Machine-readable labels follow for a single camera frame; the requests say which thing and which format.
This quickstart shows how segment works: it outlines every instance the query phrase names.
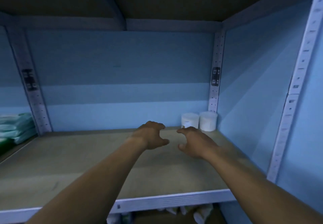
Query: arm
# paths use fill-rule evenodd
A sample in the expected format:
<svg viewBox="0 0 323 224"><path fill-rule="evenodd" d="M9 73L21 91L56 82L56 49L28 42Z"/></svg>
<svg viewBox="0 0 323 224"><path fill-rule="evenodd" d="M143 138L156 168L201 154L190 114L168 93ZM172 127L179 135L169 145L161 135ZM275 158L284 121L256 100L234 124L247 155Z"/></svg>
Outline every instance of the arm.
<svg viewBox="0 0 323 224"><path fill-rule="evenodd" d="M178 148L191 157L208 161L253 223L323 223L319 213L228 157L223 148L201 131L189 127L177 132L184 134L187 139L187 144L180 144Z"/></svg>
<svg viewBox="0 0 323 224"><path fill-rule="evenodd" d="M123 145L89 169L39 210L27 224L104 223L131 168L146 149L167 145L165 126L147 122Z"/></svg>

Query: perforated metal post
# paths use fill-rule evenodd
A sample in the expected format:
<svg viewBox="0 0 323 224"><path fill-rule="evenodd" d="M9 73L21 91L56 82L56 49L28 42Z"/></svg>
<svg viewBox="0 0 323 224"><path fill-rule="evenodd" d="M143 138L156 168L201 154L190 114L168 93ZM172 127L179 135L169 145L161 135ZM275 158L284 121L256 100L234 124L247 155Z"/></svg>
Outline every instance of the perforated metal post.
<svg viewBox="0 0 323 224"><path fill-rule="evenodd" d="M39 135L43 135L46 132L51 132L52 127L37 80L29 46L25 36L25 31L20 27L10 26L6 27L6 32L34 117L37 132Z"/></svg>
<svg viewBox="0 0 323 224"><path fill-rule="evenodd" d="M224 50L225 30L216 33L214 37L213 62L210 83L209 111L216 112L218 109L220 77L222 72L222 59Z"/></svg>
<svg viewBox="0 0 323 224"><path fill-rule="evenodd" d="M322 16L323 0L313 0L267 172L267 179L272 182L276 182L277 180L283 153L289 137L289 131L293 122L297 101L304 84L306 71L314 49Z"/></svg>

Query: right hand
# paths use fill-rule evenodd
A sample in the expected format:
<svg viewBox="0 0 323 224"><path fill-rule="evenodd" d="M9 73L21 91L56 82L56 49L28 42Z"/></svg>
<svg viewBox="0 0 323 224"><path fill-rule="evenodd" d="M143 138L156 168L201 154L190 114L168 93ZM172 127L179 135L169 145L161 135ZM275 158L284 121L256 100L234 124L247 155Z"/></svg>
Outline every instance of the right hand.
<svg viewBox="0 0 323 224"><path fill-rule="evenodd" d="M206 153L218 145L206 134L194 127L181 128L177 133L185 135L187 143L178 144L178 149L193 158L205 158Z"/></svg>

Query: stacked packages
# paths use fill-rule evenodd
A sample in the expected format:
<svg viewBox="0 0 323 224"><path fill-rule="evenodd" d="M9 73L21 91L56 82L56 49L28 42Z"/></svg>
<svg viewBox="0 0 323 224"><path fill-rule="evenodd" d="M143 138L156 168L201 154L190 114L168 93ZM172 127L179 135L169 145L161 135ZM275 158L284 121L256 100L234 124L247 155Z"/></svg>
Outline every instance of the stacked packages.
<svg viewBox="0 0 323 224"><path fill-rule="evenodd" d="M30 113L18 115L0 115L0 143L13 141L20 144L36 134L36 128Z"/></svg>

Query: metal shelf frame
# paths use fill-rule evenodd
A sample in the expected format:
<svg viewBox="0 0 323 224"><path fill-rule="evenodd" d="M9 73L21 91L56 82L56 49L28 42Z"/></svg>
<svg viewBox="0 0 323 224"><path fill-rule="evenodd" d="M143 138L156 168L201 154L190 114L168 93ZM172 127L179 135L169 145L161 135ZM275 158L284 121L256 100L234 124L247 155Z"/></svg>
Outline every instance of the metal shelf frame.
<svg viewBox="0 0 323 224"><path fill-rule="evenodd" d="M219 99L226 31L296 4L299 1L301 0L260 0L256 4L237 13L224 22L123 19L113 5L119 23L112 19L102 18L42 16L14 17L0 13L0 25L4 25L6 27L8 39L21 75L22 83L25 87L26 96L29 100L31 110L37 124L38 133L42 135L45 132L52 131L52 129L48 113L46 111L46 104L43 100L40 85L37 81L37 74L32 63L32 55L29 51L28 42L25 37L25 28L212 32L215 34L215 39L208 109L209 111L216 112ZM286 94L284 110L278 128L272 158L267 171L267 179L272 182L276 182L277 180L290 128L293 124L298 98L301 94L301 89L306 77L307 68L315 46L322 17L323 0L313 0L302 43L298 52L294 73L291 77L289 91L288 94ZM27 69L29 70L29 76L26 76ZM235 200L235 198L229 189L146 198L119 199L115 202L111 213L232 200ZM0 224L26 222L39 209L40 207L0 211Z"/></svg>

